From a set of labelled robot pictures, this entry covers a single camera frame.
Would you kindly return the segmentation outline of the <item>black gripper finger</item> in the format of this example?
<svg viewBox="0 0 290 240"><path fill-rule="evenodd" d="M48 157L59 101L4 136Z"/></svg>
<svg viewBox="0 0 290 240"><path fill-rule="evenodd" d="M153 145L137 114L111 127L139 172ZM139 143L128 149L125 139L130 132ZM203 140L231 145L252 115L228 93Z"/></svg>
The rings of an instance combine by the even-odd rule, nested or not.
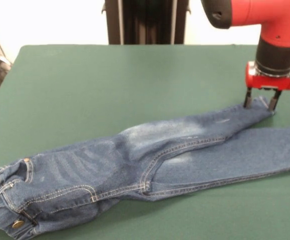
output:
<svg viewBox="0 0 290 240"><path fill-rule="evenodd" d="M252 88L248 87L247 90L246 90L246 95L245 95L245 99L244 99L244 103L243 103L243 107L245 109L250 108L250 105L251 105L251 102L252 102L251 93L252 93Z"/></svg>
<svg viewBox="0 0 290 240"><path fill-rule="evenodd" d="M281 90L278 90L276 89L274 91L274 95L273 97L270 99L270 102L269 102L269 105L268 105L268 110L271 111L271 110L275 110L276 106L277 106L277 103L278 103L278 100L279 100L279 97L281 95L282 91Z"/></svg>

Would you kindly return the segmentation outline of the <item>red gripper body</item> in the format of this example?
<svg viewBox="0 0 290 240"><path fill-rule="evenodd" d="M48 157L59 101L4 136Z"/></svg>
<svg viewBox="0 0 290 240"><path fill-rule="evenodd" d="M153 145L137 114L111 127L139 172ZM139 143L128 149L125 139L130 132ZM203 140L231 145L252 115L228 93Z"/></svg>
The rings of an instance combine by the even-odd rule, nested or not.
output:
<svg viewBox="0 0 290 240"><path fill-rule="evenodd" d="M249 61L245 68L245 84L248 88L288 91L290 90L290 74L284 77L264 75L257 69L254 61Z"/></svg>

